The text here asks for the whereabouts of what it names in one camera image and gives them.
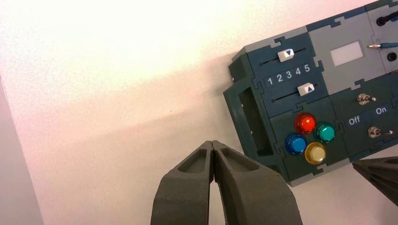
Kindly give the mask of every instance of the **control panel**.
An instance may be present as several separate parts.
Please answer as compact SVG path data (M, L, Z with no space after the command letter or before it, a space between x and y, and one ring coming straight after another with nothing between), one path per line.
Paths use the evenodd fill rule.
M398 1L245 46L224 92L245 154L295 186L398 144Z

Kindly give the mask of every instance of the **red button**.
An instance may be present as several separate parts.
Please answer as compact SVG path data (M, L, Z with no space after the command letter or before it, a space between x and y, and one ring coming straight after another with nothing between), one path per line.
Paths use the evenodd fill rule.
M315 126L315 117L307 112L300 113L294 120L294 127L296 128L297 132L304 135L312 133L315 129Z

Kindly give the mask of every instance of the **number label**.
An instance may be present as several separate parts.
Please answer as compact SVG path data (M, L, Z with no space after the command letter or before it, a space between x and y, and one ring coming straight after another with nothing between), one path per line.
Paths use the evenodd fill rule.
M278 78L278 82L282 82L283 81L282 80L282 75L278 74L276 77Z
M262 80L266 87L272 87L283 82L292 80L298 76L304 76L311 72L311 67L309 64L302 64L298 67L293 67L286 71L281 71L278 74L268 76Z

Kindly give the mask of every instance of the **metal toggle switch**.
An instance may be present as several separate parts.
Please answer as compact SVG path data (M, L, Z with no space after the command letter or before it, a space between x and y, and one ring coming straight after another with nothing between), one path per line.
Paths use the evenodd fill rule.
M376 101L376 98L362 93L362 94L358 95L357 100L360 105L366 105L370 101L372 101L372 102Z
M367 130L367 134L369 135L369 137L375 138L375 137L379 137L380 135L392 135L392 134L394 134L394 131L392 131L392 130L382 131L377 127L370 127Z

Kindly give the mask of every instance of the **number 2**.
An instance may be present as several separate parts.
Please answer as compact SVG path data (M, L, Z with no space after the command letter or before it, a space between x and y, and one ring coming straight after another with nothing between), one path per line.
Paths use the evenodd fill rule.
M278 78L278 82L282 82L283 81L282 80L282 75L278 74L276 77Z

